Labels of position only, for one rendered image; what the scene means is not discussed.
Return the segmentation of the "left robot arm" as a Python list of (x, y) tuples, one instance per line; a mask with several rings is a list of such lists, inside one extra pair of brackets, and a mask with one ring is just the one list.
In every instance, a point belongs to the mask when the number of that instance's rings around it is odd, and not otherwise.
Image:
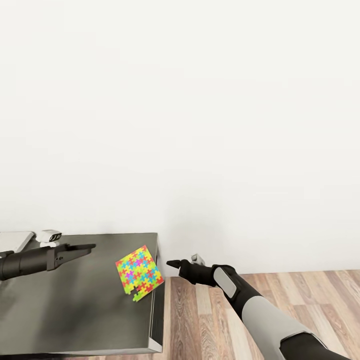
[(0, 282), (20, 276), (32, 275), (44, 271), (54, 271), (63, 263), (88, 255), (96, 244), (59, 244), (62, 232), (47, 229), (36, 236), (40, 248), (17, 252), (0, 251)]

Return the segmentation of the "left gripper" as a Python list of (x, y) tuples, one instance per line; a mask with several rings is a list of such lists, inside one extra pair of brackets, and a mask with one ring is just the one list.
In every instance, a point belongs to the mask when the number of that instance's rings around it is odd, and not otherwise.
[(25, 251), (20, 260), (22, 276), (32, 275), (44, 271), (54, 271), (63, 263), (88, 255), (96, 244), (60, 244), (59, 246), (45, 246)]

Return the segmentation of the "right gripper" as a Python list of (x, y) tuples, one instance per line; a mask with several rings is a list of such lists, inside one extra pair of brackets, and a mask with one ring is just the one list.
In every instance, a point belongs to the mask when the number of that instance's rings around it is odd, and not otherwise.
[(166, 262), (166, 264), (177, 269), (180, 268), (180, 275), (188, 280), (191, 284), (196, 285), (196, 283), (198, 283), (203, 285), (201, 280), (201, 273), (205, 267), (204, 265), (191, 264), (187, 259), (169, 260)]

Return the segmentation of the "jigsaw puzzle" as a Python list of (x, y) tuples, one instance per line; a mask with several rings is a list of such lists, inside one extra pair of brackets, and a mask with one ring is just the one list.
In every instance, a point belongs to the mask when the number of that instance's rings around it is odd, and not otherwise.
[(137, 287), (138, 295), (134, 295), (134, 301), (138, 302), (164, 282), (146, 245), (116, 262), (116, 266), (125, 293), (130, 295)]

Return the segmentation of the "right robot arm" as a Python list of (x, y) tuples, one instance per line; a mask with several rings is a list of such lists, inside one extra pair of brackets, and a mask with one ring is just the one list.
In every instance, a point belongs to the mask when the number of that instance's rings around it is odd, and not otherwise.
[(231, 265), (208, 267), (197, 253), (166, 262), (191, 284), (218, 285), (245, 325), (264, 360), (351, 360), (329, 350), (319, 337), (247, 283)]

